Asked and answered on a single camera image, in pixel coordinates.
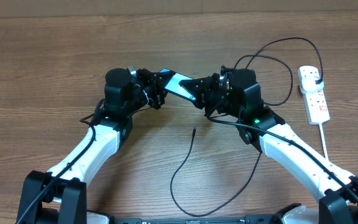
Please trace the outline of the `blue screen smartphone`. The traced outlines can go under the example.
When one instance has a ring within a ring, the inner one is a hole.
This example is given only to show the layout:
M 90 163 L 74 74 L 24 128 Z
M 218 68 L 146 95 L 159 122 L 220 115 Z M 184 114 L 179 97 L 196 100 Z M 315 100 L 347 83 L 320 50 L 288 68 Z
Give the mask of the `blue screen smartphone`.
M 185 100 L 194 102 L 196 98 L 180 85 L 182 80 L 192 80 L 192 78 L 174 72 L 174 76 L 171 77 L 170 81 L 165 86 L 165 90 Z

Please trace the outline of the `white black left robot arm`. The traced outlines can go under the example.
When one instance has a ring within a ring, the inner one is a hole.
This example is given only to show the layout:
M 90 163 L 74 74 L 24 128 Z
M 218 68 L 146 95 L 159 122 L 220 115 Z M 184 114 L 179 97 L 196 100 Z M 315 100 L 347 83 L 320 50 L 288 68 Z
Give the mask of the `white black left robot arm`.
M 110 215 L 87 209 L 87 188 L 102 165 L 122 147 L 132 116 L 145 106 L 159 109 L 171 87 L 171 70 L 115 68 L 105 76 L 104 98 L 81 119 L 88 132 L 61 162 L 24 180 L 17 223 L 113 223 Z

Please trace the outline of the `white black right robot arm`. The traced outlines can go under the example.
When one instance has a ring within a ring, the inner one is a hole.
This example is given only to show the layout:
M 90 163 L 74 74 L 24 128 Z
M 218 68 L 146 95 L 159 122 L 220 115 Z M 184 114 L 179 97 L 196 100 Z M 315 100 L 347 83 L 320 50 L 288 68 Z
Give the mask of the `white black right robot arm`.
M 264 105 L 253 70 L 223 68 L 206 78 L 178 81 L 189 99 L 205 110 L 237 118 L 234 126 L 246 144 L 286 168 L 313 196 L 317 209 L 294 203 L 272 216 L 272 223 L 358 223 L 358 177 L 324 158 Z

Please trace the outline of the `white charger adapter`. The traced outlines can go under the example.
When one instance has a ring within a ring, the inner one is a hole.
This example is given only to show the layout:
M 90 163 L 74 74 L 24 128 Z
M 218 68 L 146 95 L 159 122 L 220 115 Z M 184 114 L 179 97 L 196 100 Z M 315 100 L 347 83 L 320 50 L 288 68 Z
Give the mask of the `white charger adapter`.
M 321 91 L 324 88 L 324 82 L 320 77 L 306 77 L 300 78 L 300 91 L 302 94 L 309 94 L 316 91 Z

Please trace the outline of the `white power strip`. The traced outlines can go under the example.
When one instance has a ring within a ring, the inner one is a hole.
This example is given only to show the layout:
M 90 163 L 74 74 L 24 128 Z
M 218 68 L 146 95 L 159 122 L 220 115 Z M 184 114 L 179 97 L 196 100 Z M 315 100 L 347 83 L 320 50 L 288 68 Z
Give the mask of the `white power strip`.
M 305 65 L 298 69 L 300 84 L 301 76 L 320 77 L 316 67 Z M 323 124 L 330 120 L 327 102 L 323 89 L 309 94 L 302 94 L 306 115 L 310 124 Z

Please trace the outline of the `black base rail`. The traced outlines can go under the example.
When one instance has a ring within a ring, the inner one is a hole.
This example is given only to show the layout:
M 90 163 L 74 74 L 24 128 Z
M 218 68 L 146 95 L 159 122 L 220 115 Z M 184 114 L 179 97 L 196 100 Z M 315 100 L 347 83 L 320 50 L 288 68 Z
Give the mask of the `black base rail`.
M 217 217 L 217 218 L 168 218 L 168 219 L 141 219 L 141 218 L 114 218 L 100 213 L 86 213 L 87 223 L 116 223 L 116 224 L 267 224 L 267 223 L 319 223 L 317 210 L 296 210 L 279 218 L 277 214 L 246 215 L 244 217 Z

